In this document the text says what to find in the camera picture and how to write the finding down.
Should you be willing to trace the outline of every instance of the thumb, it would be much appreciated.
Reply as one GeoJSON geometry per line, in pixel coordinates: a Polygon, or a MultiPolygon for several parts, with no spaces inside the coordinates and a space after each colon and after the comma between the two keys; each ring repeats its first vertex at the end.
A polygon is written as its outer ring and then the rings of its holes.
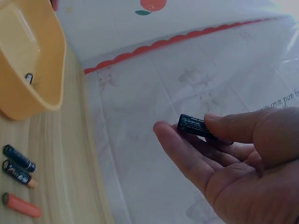
{"type": "Polygon", "coordinates": [[[205,115],[205,124],[208,130],[217,138],[226,141],[253,143],[255,127],[276,108],[267,108],[249,113],[231,114],[218,117],[214,114],[205,115]]]}

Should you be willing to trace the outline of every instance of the finger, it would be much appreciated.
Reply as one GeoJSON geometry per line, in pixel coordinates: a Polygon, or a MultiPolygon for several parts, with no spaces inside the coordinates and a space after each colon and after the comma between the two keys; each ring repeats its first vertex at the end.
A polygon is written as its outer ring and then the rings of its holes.
{"type": "MultiPolygon", "coordinates": [[[[177,131],[177,124],[172,125],[171,127],[177,131]]],[[[178,132],[184,139],[186,139],[197,151],[199,151],[203,156],[214,160],[221,164],[223,167],[227,167],[234,163],[239,163],[240,161],[235,157],[223,153],[214,147],[210,146],[199,137],[194,134],[188,134],[184,132],[178,132]]]]}
{"type": "Polygon", "coordinates": [[[299,158],[299,108],[268,108],[257,112],[215,117],[207,115],[207,128],[216,137],[254,143],[266,168],[299,158]]]}
{"type": "Polygon", "coordinates": [[[248,156],[255,150],[253,145],[245,145],[240,146],[237,143],[233,145],[226,145],[223,144],[221,141],[206,139],[206,142],[211,145],[212,147],[218,149],[221,152],[227,153],[235,158],[237,158],[239,161],[244,162],[248,159],[248,156]]]}
{"type": "Polygon", "coordinates": [[[225,117],[206,114],[205,124],[208,130],[219,139],[253,143],[253,133],[258,122],[276,110],[275,108],[268,108],[255,112],[232,114],[225,117]]]}
{"type": "Polygon", "coordinates": [[[261,156],[258,154],[256,150],[254,150],[247,158],[246,161],[244,161],[246,164],[249,166],[253,167],[256,169],[260,177],[263,176],[263,173],[265,171],[263,161],[261,156]]]}
{"type": "Polygon", "coordinates": [[[202,193],[205,193],[215,170],[211,167],[214,161],[204,160],[195,148],[165,122],[157,122],[153,131],[156,134],[162,148],[174,161],[180,171],[188,178],[202,193]]]}

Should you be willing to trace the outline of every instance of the black battery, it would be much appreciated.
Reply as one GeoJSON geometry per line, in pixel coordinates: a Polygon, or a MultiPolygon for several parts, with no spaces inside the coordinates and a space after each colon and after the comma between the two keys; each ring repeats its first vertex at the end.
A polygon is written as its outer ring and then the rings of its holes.
{"type": "Polygon", "coordinates": [[[28,172],[34,172],[36,169],[35,163],[31,162],[11,145],[4,146],[3,154],[28,172]]]}
{"type": "Polygon", "coordinates": [[[194,134],[212,140],[218,140],[218,138],[216,138],[209,132],[204,120],[194,118],[185,114],[181,114],[181,116],[179,117],[177,129],[189,134],[194,134]]]}

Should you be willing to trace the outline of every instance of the palm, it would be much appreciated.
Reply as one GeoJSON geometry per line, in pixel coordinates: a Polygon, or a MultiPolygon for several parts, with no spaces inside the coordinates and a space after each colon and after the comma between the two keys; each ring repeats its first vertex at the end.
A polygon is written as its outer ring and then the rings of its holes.
{"type": "Polygon", "coordinates": [[[206,197],[227,223],[260,224],[261,219],[263,224],[288,223],[288,218],[290,221],[296,219],[287,215],[291,210],[288,202],[295,197],[292,195],[296,190],[293,182],[298,177],[298,169],[299,162],[295,161],[267,170],[260,178],[246,163],[232,164],[213,174],[206,197]]]}
{"type": "Polygon", "coordinates": [[[270,154],[263,155],[262,162],[253,145],[205,142],[177,133],[175,125],[164,122],[154,131],[169,157],[226,223],[293,224],[298,219],[299,161],[278,166],[270,154]]]}

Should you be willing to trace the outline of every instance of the wooden surface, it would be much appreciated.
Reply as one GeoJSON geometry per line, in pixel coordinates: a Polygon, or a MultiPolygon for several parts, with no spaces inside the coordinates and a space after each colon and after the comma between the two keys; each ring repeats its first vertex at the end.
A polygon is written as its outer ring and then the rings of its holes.
{"type": "MultiPolygon", "coordinates": [[[[0,147],[11,144],[36,163],[35,189],[0,172],[0,194],[39,206],[32,219],[0,204],[1,224],[112,224],[85,106],[83,71],[68,46],[64,101],[58,112],[22,121],[0,117],[0,147]]],[[[5,156],[0,153],[1,163],[5,156]]]]}

